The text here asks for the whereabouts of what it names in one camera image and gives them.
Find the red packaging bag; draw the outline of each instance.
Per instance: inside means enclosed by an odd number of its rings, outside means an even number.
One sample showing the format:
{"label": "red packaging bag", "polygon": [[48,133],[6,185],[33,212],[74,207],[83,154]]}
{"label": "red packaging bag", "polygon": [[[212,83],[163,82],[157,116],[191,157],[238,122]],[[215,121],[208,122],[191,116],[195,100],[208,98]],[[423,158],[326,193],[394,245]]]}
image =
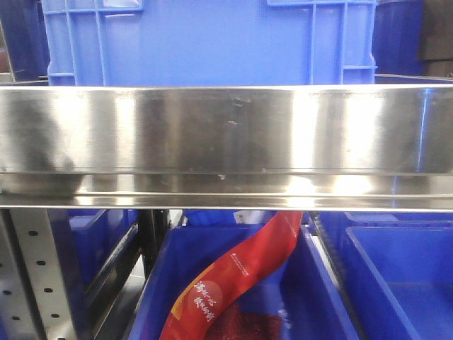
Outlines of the red packaging bag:
{"label": "red packaging bag", "polygon": [[296,247],[301,220],[302,212],[278,212],[209,265],[176,300],[160,339],[203,340],[233,301],[283,265]]}

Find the blue plastic crate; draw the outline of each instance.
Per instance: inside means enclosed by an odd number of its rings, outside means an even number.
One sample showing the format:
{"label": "blue plastic crate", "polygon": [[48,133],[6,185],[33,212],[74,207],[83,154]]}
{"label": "blue plastic crate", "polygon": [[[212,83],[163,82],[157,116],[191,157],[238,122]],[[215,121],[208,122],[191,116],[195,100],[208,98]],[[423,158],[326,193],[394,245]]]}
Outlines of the blue plastic crate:
{"label": "blue plastic crate", "polygon": [[69,210],[84,283],[90,283],[129,229],[127,210]]}
{"label": "blue plastic crate", "polygon": [[107,214],[98,210],[95,215],[69,217],[76,242],[77,256],[84,283],[90,283],[108,256]]}
{"label": "blue plastic crate", "polygon": [[375,0],[42,0],[53,85],[366,84]]}
{"label": "blue plastic crate", "polygon": [[346,288],[368,339],[453,339],[453,229],[347,233]]}
{"label": "blue plastic crate", "polygon": [[128,225],[133,225],[137,221],[138,217],[139,217],[138,210],[129,209],[127,211],[127,224]]}
{"label": "blue plastic crate", "polygon": [[47,74],[49,49],[38,0],[0,1],[0,21],[16,81]]}
{"label": "blue plastic crate", "polygon": [[107,222],[108,253],[110,253],[132,224],[129,224],[129,212],[120,209],[107,210]]}
{"label": "blue plastic crate", "polygon": [[[170,230],[151,273],[130,340],[157,340],[183,289],[210,263],[258,230],[249,226]],[[281,339],[358,339],[305,229],[287,263],[240,297],[241,309],[283,316]]]}
{"label": "blue plastic crate", "polygon": [[379,0],[373,35],[373,55],[380,74],[423,75],[418,59],[423,0]]}
{"label": "blue plastic crate", "polygon": [[348,236],[346,228],[361,227],[451,227],[453,214],[426,212],[320,212],[323,240],[333,255],[333,260],[344,274]]}

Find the shelving rack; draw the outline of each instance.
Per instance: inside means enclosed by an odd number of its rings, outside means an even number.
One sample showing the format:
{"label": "shelving rack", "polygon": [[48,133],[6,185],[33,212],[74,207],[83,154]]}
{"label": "shelving rack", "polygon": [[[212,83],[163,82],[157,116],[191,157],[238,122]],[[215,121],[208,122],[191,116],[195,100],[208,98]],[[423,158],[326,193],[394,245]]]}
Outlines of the shelving rack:
{"label": "shelving rack", "polygon": [[[140,254],[152,268],[159,209],[453,211],[451,84],[4,87],[0,121],[9,340],[100,339]],[[143,209],[85,291],[75,207]]]}

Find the red snack bag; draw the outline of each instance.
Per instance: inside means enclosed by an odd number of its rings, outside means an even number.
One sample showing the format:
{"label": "red snack bag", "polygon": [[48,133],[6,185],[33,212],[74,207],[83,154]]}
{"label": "red snack bag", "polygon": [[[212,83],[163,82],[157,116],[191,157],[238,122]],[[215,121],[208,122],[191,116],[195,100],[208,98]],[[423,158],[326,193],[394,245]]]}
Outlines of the red snack bag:
{"label": "red snack bag", "polygon": [[208,266],[176,300],[160,339],[204,339],[233,301],[283,265],[296,247],[301,218],[301,212],[278,212],[255,235]]}

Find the stainless steel shelf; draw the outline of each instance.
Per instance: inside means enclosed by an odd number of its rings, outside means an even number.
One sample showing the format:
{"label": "stainless steel shelf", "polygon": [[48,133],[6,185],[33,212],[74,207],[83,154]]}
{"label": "stainless steel shelf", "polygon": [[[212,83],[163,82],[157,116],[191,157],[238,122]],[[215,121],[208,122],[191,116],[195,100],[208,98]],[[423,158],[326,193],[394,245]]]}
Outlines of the stainless steel shelf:
{"label": "stainless steel shelf", "polygon": [[453,85],[0,88],[1,207],[453,210]]}

